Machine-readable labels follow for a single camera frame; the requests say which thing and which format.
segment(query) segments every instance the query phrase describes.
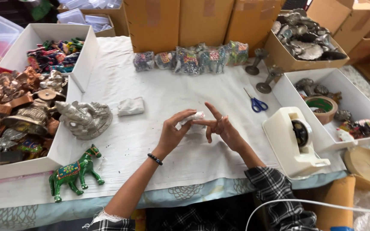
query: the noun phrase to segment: white cable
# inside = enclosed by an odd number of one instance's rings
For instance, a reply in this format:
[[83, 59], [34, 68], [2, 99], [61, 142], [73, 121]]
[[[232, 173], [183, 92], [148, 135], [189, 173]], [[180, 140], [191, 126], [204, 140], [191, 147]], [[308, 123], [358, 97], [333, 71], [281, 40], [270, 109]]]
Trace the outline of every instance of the white cable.
[[249, 221], [251, 220], [252, 215], [254, 215], [254, 213], [255, 213], [255, 212], [256, 212], [260, 207], [262, 207], [262, 206], [264, 206], [264, 205], [267, 205], [267, 204], [270, 204], [270, 203], [274, 203], [274, 202], [285, 202], [285, 201], [296, 201], [296, 202], [303, 202], [303, 203], [311, 203], [311, 204], [320, 205], [320, 206], [328, 206], [328, 207], [334, 207], [334, 208], [339, 208], [339, 209], [352, 210], [352, 211], [355, 211], [355, 212], [370, 213], [370, 209], [365, 209], [365, 208], [356, 208], [356, 207], [337, 206], [337, 205], [328, 204], [328, 203], [323, 203], [323, 202], [308, 201], [308, 200], [300, 200], [300, 199], [280, 199], [280, 200], [274, 200], [274, 201], [265, 202], [265, 203], [261, 204], [260, 206], [258, 206], [258, 207], [257, 207], [257, 208], [256, 208], [256, 209], [251, 213], [251, 215], [249, 216], [248, 223], [246, 223], [245, 231], [248, 231]]

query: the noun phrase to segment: white tape dispenser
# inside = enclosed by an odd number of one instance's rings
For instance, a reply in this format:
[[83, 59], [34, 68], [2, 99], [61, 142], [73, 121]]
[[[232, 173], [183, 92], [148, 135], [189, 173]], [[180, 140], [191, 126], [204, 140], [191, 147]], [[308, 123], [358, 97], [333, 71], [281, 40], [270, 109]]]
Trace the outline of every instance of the white tape dispenser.
[[312, 128], [297, 107], [280, 108], [262, 127], [285, 175], [292, 180], [306, 179], [328, 166], [313, 149]]

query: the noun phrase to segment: plaid shirt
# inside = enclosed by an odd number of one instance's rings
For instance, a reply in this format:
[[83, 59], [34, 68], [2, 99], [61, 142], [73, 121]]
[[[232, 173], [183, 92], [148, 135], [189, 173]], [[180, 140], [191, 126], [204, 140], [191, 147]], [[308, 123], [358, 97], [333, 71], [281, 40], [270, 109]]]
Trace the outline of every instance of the plaid shirt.
[[[290, 181], [278, 170], [256, 167], [245, 171], [253, 184], [256, 196], [264, 203], [277, 199], [294, 199]], [[267, 206], [270, 225], [278, 231], [320, 231], [315, 227], [316, 215], [304, 211], [300, 202], [277, 202]], [[227, 210], [198, 213], [192, 206], [182, 207], [162, 226], [165, 230], [184, 231], [236, 231], [235, 222]], [[102, 220], [93, 223], [89, 231], [133, 231], [135, 221], [123, 219], [118, 222]]]

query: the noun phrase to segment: black beaded bracelet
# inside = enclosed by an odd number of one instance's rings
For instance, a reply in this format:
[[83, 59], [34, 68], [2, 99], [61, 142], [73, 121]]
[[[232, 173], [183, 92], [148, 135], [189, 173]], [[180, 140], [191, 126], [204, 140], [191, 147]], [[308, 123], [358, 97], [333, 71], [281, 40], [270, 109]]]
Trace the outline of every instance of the black beaded bracelet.
[[152, 155], [152, 154], [148, 153], [148, 157], [150, 157], [151, 159], [153, 159], [153, 160], [157, 161], [157, 163], [158, 163], [159, 165], [162, 165], [162, 161], [160, 161], [160, 160], [159, 160], [158, 158], [156, 158], [154, 155]]

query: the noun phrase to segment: plaid sleeve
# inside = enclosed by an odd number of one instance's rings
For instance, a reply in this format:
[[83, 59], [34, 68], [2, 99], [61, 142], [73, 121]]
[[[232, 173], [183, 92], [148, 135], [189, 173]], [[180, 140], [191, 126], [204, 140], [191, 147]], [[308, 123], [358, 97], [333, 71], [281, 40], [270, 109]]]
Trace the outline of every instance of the plaid sleeve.
[[[256, 167], [245, 171], [254, 185], [257, 197], [264, 203], [277, 199], [296, 199], [291, 182], [280, 171]], [[316, 215], [304, 211], [300, 202], [277, 202], [267, 206], [270, 225], [279, 231], [319, 231], [315, 227]]]
[[95, 222], [90, 225], [88, 231], [134, 231], [135, 220], [122, 219], [118, 222], [111, 222], [107, 219]]

